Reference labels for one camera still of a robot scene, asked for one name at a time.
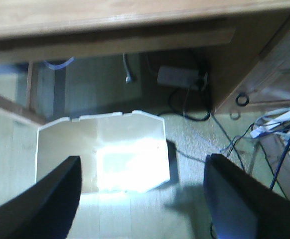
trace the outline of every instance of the white plastic bin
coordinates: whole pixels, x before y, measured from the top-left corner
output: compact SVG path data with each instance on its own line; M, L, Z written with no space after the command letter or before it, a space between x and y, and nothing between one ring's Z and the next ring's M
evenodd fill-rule
M82 193L145 192L170 179L164 120L141 111L60 118L39 128L36 179L70 155L82 160Z

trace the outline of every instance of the power strip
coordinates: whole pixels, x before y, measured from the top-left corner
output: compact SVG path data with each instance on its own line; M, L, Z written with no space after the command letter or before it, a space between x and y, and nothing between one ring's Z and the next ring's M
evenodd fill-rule
M198 86L195 84L198 80L198 73L198 70L161 66L157 83L187 89L191 87L193 90L198 90Z

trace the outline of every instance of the blue cable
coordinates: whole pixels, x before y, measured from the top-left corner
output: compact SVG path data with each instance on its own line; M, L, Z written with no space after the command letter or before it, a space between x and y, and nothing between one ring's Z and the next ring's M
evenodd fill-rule
M65 68L65 67L67 67L73 61L74 61L74 56L72 56L70 59L68 59L67 61L65 61L65 62L63 62L62 64L59 64L59 65L51 64L50 62L48 62L46 60L44 60L43 63L45 64L46 67L50 68L51 70L57 71L57 70L61 70L61 69Z

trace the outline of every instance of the wooden desk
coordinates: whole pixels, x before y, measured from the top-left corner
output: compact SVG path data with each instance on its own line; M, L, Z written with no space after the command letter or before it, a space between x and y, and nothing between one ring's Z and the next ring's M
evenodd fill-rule
M215 106L290 20L290 0L1 0L0 63L204 47Z
M290 9L290 0L0 0L0 39Z

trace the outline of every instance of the floor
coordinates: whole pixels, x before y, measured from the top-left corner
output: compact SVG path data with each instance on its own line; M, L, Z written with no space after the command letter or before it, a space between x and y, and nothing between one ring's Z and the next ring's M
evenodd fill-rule
M143 110L167 109L172 88L158 86L144 54L129 55L135 82L125 84L122 56L76 59L63 72L44 66L39 71L39 111L48 119ZM0 75L0 94L22 104L24 74ZM181 103L182 92L175 103ZM204 112L193 111L202 116ZM217 115L231 137L241 135L261 113L245 113L239 120ZM182 152L204 160L229 142L210 119L190 122L163 115L168 141ZM238 145L247 171L265 185L272 174L255 141ZM35 183L36 129L0 115L0 204ZM230 159L238 164L237 156ZM84 194L69 239L208 239L210 215L202 182L204 164L179 153L171 156L170 183L147 193Z

